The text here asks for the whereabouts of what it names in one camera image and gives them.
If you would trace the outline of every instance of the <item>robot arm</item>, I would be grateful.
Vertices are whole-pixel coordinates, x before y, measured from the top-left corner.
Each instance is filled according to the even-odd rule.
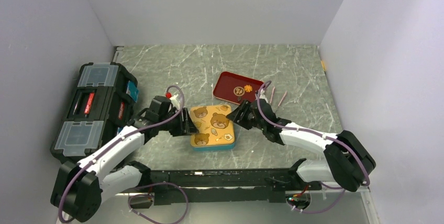
[[[300,130],[287,130],[268,123],[259,113],[258,103],[244,100],[227,118],[245,129],[253,127],[262,130],[266,138],[281,145],[294,145],[320,155],[318,161],[300,159],[289,170],[293,183],[301,186],[313,181],[336,182],[344,189],[356,192],[364,182],[364,175],[354,157],[347,150],[328,139],[337,139],[353,150],[370,174],[376,166],[375,161],[350,131],[325,133],[304,128],[287,119],[276,116],[265,99],[259,99],[264,115],[273,123]]]
[[[58,207],[68,184],[81,171],[63,204],[63,211],[80,222],[89,220],[98,210],[101,203],[110,197],[138,185],[151,184],[150,169],[139,162],[131,162],[122,169],[110,173],[119,162],[133,151],[155,137],[159,131],[169,131],[174,137],[197,133],[197,128],[191,122],[188,110],[182,108],[173,120],[164,125],[150,128],[125,138],[137,129],[146,128],[177,113],[174,98],[168,99],[156,96],[149,108],[136,115],[122,131],[95,153],[80,160],[77,164],[70,161],[63,163],[57,174],[51,203]]]

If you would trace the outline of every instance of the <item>white enclosure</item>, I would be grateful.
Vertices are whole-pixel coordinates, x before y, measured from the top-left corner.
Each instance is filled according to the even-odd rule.
[[[344,0],[321,45],[344,128],[376,160],[382,223],[442,223],[444,0]]]
[[[319,44],[342,0],[90,0],[114,45]]]
[[[55,223],[49,146],[81,64],[134,44],[310,43],[376,161],[381,223],[442,223],[443,14],[444,0],[0,0],[0,222]]]

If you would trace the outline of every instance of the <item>black toolbox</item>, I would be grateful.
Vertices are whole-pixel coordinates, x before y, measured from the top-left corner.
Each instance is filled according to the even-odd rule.
[[[62,119],[52,155],[77,162],[108,143],[134,114],[137,80],[119,63],[88,63],[80,68],[70,108]]]

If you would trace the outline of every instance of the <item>marble surface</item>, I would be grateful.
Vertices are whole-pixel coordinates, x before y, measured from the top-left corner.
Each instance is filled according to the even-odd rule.
[[[124,47],[117,60],[139,81],[135,110],[179,85],[185,106],[218,105],[213,87],[222,71],[234,72],[275,86],[272,107],[281,118],[325,132],[342,130],[317,47],[313,45],[147,45]],[[288,94],[278,108],[284,92]],[[196,152],[190,137],[162,132],[127,160],[151,169],[233,169],[289,167],[300,158],[317,159],[306,150],[269,142],[258,129],[235,126],[236,146],[227,151]]]

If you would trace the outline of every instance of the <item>wire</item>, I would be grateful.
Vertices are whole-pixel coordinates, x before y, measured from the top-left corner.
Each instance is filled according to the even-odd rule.
[[[275,178],[272,178],[272,177],[265,177],[265,178],[264,178],[264,180],[267,180],[267,179],[269,179],[269,180],[271,180],[271,181],[274,181],[274,182],[283,183],[283,184],[288,184],[288,183],[290,183],[290,181],[280,181],[280,180],[276,180]]]
[[[271,81],[266,81],[265,83],[263,83],[263,84],[261,85],[261,87],[259,88],[259,90],[258,90],[258,94],[260,94],[261,91],[262,91],[263,89],[268,88],[268,86],[269,86],[270,84],[271,84]],[[296,131],[304,131],[304,132],[309,132],[309,133],[312,133],[312,134],[314,134],[314,135],[317,135],[317,136],[319,136],[319,137],[321,137],[321,138],[323,137],[323,135],[322,135],[321,133],[319,133],[319,132],[317,132],[317,131],[314,131],[314,130],[311,130],[311,129],[308,129],[308,128],[294,128],[294,127],[287,127],[287,126],[281,126],[281,125],[278,125],[278,124],[272,122],[272,121],[269,120],[269,119],[265,116],[265,114],[263,113],[262,108],[261,108],[261,104],[260,104],[260,99],[259,99],[259,96],[258,96],[258,95],[256,96],[256,100],[257,100],[257,103],[258,103],[258,111],[259,111],[259,113],[261,114],[262,118],[263,118],[265,121],[267,121],[269,124],[271,124],[271,125],[273,125],[273,126],[276,126],[276,127],[279,127],[279,128],[282,128],[282,129],[296,130]],[[348,145],[342,143],[342,141],[339,141],[339,140],[337,140],[337,139],[335,139],[335,138],[332,138],[332,137],[329,137],[329,136],[325,136],[325,137],[326,137],[326,139],[328,139],[328,140],[330,140],[330,141],[333,141],[333,142],[335,142],[335,143],[341,145],[342,147],[344,147],[344,148],[345,148],[345,149],[346,149],[346,150],[347,150],[347,151],[353,156],[353,158],[354,158],[354,159],[356,160],[356,162],[358,163],[358,166],[359,166],[359,168],[361,169],[362,173],[364,174],[365,184],[362,184],[362,185],[363,185],[363,186],[369,186],[369,185],[370,185],[369,174],[367,173],[367,170],[365,169],[365,167],[364,167],[364,165],[362,164],[361,160],[359,160],[358,155],[356,155],[356,153],[355,153],[355,152],[354,152],[354,151],[353,151]],[[341,187],[330,187],[330,186],[328,186],[328,185],[326,185],[326,184],[324,184],[324,183],[323,183],[323,185],[324,185],[325,187],[327,187],[327,188],[330,188],[330,189],[341,189]],[[305,214],[320,214],[320,213],[322,213],[322,212],[326,212],[326,211],[330,210],[331,208],[333,208],[333,207],[339,202],[339,200],[341,200],[341,198],[343,197],[344,193],[345,193],[345,189],[342,190],[342,192],[341,192],[341,194],[338,196],[338,198],[337,198],[337,199],[336,199],[336,200],[335,200],[330,206],[328,206],[328,207],[325,208],[325,209],[318,210],[318,211],[301,211],[301,212],[303,212],[303,213],[305,213]]]
[[[307,189],[308,189],[308,185],[306,185],[304,187],[304,190],[302,190],[302,192],[300,192],[299,194],[293,195],[293,197],[301,197],[305,193],[305,191],[307,191]]]
[[[264,88],[267,88],[269,85],[271,84],[271,81],[266,81],[265,83],[263,83],[262,85],[261,85],[261,87],[259,88],[259,90],[258,90],[258,94],[260,94],[261,93],[261,91],[264,89]],[[317,131],[315,131],[315,130],[311,130],[311,129],[308,129],[308,128],[303,128],[303,127],[301,127],[301,128],[294,128],[294,127],[288,127],[288,126],[281,126],[281,125],[278,125],[278,124],[276,124],[276,123],[274,123],[274,122],[272,122],[271,120],[269,120],[265,115],[264,115],[264,113],[263,113],[263,111],[262,111],[262,109],[261,109],[261,104],[260,104],[260,99],[259,99],[259,96],[256,96],[256,100],[257,100],[257,103],[258,103],[258,110],[259,110],[259,113],[261,114],[261,116],[262,116],[262,118],[265,120],[265,121],[267,121],[269,124],[271,124],[271,125],[273,125],[273,126],[276,126],[276,127],[279,127],[279,128],[282,128],[282,129],[287,129],[287,130],[296,130],[296,131],[304,131],[304,132],[309,132],[309,133],[312,133],[312,134],[314,134],[314,135],[317,135],[317,136],[319,136],[319,137],[323,137],[323,135],[321,134],[321,133],[319,133],[319,132],[317,132]],[[364,178],[365,178],[365,184],[362,184],[363,186],[369,186],[370,185],[370,178],[369,178],[369,174],[368,174],[368,172],[367,172],[367,170],[365,169],[365,167],[364,167],[364,165],[362,164],[362,162],[361,162],[361,160],[359,159],[359,157],[358,157],[358,155],[348,146],[348,145],[346,145],[346,144],[344,144],[342,141],[339,141],[339,140],[337,140],[337,139],[335,139],[335,138],[332,138],[332,137],[330,137],[330,136],[325,136],[325,138],[326,139],[328,139],[328,140],[330,140],[330,141],[333,141],[333,142],[335,142],[335,143],[337,143],[337,144],[339,144],[339,145],[341,145],[342,147],[344,147],[352,156],[353,156],[353,158],[356,160],[356,162],[358,163],[358,166],[359,166],[359,168],[361,169],[361,171],[362,171],[362,173],[364,174]]]
[[[150,129],[150,128],[154,128],[154,127],[161,126],[161,125],[163,125],[163,124],[166,124],[166,123],[170,122],[170,121],[173,120],[175,117],[177,117],[177,116],[182,112],[183,106],[184,106],[184,104],[185,104],[185,97],[184,97],[184,95],[183,95],[182,90],[181,90],[180,87],[178,87],[177,85],[170,85],[170,86],[168,86],[167,89],[166,89],[166,92],[168,92],[171,88],[176,88],[177,91],[179,91],[179,93],[180,93],[180,95],[181,95],[181,97],[182,97],[182,100],[181,100],[181,102],[180,102],[180,108],[177,110],[177,112],[176,112],[173,116],[171,116],[170,118],[168,118],[168,119],[166,119],[166,120],[164,120],[164,121],[162,121],[162,122],[159,122],[159,123],[156,123],[156,124],[153,124],[153,125],[149,125],[149,126],[145,126],[145,127],[142,127],[142,128],[140,128],[140,129],[136,129],[136,130],[134,130],[134,131],[132,131],[132,132],[130,132],[130,133],[125,134],[123,137],[121,137],[121,138],[115,140],[115,141],[114,141],[113,143],[111,143],[107,148],[105,148],[103,151],[101,151],[101,152],[97,155],[97,157],[96,157],[94,160],[98,160],[98,159],[100,159],[100,158],[101,158],[103,155],[105,155],[108,151],[110,151],[110,150],[111,150],[112,148],[114,148],[117,144],[119,144],[120,142],[122,142],[123,140],[125,140],[126,138],[128,138],[129,136],[134,135],[134,134],[136,134],[136,133],[139,133],[139,132],[141,132],[141,131],[148,130],[148,129]],[[88,162],[88,163],[87,163],[82,169],[80,169],[80,171],[77,172],[77,174],[75,174],[74,177],[72,178],[72,180],[68,183],[68,185],[67,185],[66,188],[65,188],[65,191],[63,191],[63,194],[62,194],[62,197],[60,198],[60,203],[59,203],[59,219],[60,219],[60,222],[61,222],[61,223],[69,223],[69,222],[71,222],[71,221],[74,220],[74,217],[71,218],[71,219],[69,219],[69,220],[65,220],[64,217],[63,217],[63,206],[64,206],[64,204],[65,204],[66,197],[68,196],[68,192],[69,192],[69,190],[70,190],[71,187],[74,185],[74,183],[77,181],[77,179],[80,177],[80,175],[81,175],[83,172],[85,172],[88,168],[90,168],[93,164],[94,164],[94,162],[91,160],[91,161],[89,161],[89,162]]]
[[[327,184],[325,184],[325,183],[323,183],[323,182],[321,182],[321,184],[322,184],[322,186],[324,186],[324,187],[326,187],[326,188],[328,188],[328,189],[334,189],[334,190],[342,189],[341,186],[329,186],[329,185],[327,185]]]
[[[344,196],[344,193],[346,192],[346,190],[344,189],[344,190],[342,190],[341,191],[341,193],[339,194],[339,196],[338,196],[338,198],[336,198],[335,199],[335,201],[333,201],[333,203],[331,203],[330,204],[330,206],[328,206],[328,207],[326,207],[326,208],[324,208],[324,209],[322,209],[322,210],[316,210],[316,211],[305,211],[305,210],[301,210],[301,209],[299,209],[299,211],[301,212],[301,213],[303,213],[303,214],[321,214],[321,213],[323,213],[323,212],[327,212],[328,210],[330,210],[330,209],[332,209],[341,199],[342,199],[342,197]],[[292,209],[294,209],[295,207],[294,206],[292,206],[288,201],[287,201],[287,204],[292,208]]]
[[[188,212],[188,208],[190,207],[190,206],[189,206],[190,203],[188,202],[188,197],[187,197],[186,193],[185,193],[184,190],[181,189],[178,185],[173,184],[173,183],[170,183],[170,182],[160,182],[160,183],[154,183],[154,184],[151,184],[151,185],[135,187],[135,188],[133,188],[133,189],[137,189],[137,190],[139,190],[139,189],[144,189],[144,188],[147,188],[147,187],[158,186],[158,185],[170,185],[170,186],[174,186],[174,187],[176,187],[177,189],[179,189],[179,191],[181,191],[181,193],[182,193],[183,196],[185,197],[185,212],[184,212],[183,215],[179,218],[179,220],[177,220],[177,221],[175,221],[175,222],[172,222],[172,223],[170,223],[170,224],[177,224],[177,223],[181,222],[181,221],[183,220],[183,218],[185,218],[186,213]],[[135,213],[135,214],[138,215],[138,216],[141,216],[141,217],[145,218],[145,219],[148,220],[148,221],[151,221],[151,222],[154,223],[154,224],[163,224],[163,223],[157,222],[157,221],[155,221],[155,220],[153,220],[153,219],[150,219],[150,218],[148,218],[147,216],[145,216],[144,214],[142,214],[141,212],[138,212],[138,211],[136,211],[136,210],[134,210],[134,209],[131,208],[131,201],[132,201],[132,199],[134,199],[135,197],[138,197],[138,196],[147,196],[147,195],[146,195],[146,194],[137,194],[137,195],[131,196],[131,197],[128,199],[128,207],[129,207],[129,209],[131,210],[131,212]]]

